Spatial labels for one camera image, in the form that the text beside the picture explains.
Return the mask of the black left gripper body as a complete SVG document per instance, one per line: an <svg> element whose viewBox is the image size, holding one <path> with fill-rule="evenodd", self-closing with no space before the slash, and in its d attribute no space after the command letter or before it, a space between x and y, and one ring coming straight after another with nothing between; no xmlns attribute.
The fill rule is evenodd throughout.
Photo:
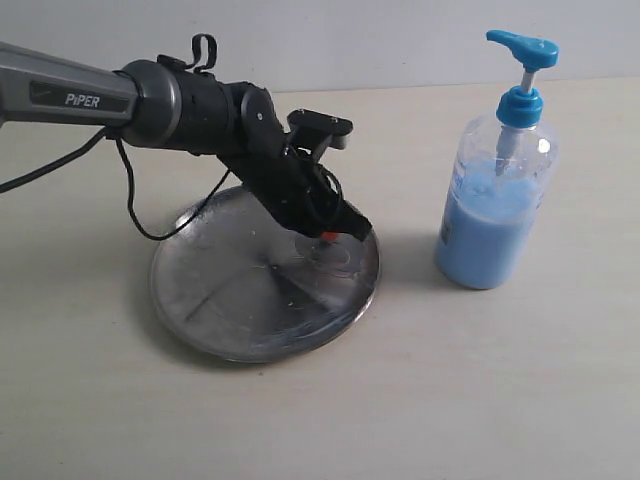
<svg viewBox="0 0 640 480"><path fill-rule="evenodd" d="M311 238L345 231L343 199L286 143L229 143L217 158L280 226Z"/></svg>

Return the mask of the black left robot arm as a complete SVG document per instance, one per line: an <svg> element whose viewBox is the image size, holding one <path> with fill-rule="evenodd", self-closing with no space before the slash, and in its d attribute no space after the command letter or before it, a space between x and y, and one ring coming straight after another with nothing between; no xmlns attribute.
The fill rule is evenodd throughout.
<svg viewBox="0 0 640 480"><path fill-rule="evenodd" d="M351 121L308 109L277 117L268 90L213 75L218 45L191 41L193 58L161 55L106 71L11 44L1 47L3 122L94 125L127 146L217 157L282 227L309 238L364 240L370 221L321 163L341 150Z"/></svg>

